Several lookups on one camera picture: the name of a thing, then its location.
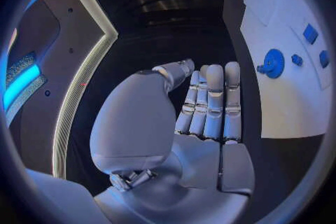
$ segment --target blue led strip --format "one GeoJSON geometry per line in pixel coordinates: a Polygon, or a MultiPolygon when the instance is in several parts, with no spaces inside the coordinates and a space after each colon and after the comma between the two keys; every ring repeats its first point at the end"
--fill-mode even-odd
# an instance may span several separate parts
{"type": "Polygon", "coordinates": [[[10,104],[34,79],[40,75],[40,69],[33,64],[29,69],[22,72],[6,89],[3,96],[4,109],[7,110],[10,104]]]}

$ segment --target white wall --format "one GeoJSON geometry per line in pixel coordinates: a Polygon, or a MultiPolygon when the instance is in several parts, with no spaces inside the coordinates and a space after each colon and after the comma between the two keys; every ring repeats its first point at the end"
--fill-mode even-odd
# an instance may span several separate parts
{"type": "Polygon", "coordinates": [[[244,0],[241,32],[254,67],[269,49],[279,49],[285,68],[277,79],[257,73],[262,104],[263,138],[299,138],[323,134],[332,99],[331,66],[322,68],[319,54],[326,45],[318,23],[304,0],[244,0]],[[310,23],[319,36],[309,44],[303,32],[310,23]],[[291,56],[303,58],[302,67],[291,56]]]}

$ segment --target blue gear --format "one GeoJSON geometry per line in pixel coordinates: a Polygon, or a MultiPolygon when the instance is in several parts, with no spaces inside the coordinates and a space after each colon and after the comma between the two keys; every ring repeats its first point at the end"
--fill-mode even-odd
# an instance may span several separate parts
{"type": "Polygon", "coordinates": [[[256,70],[269,78],[278,78],[284,70],[284,56],[278,49],[271,49],[265,56],[264,64],[256,70]]]}

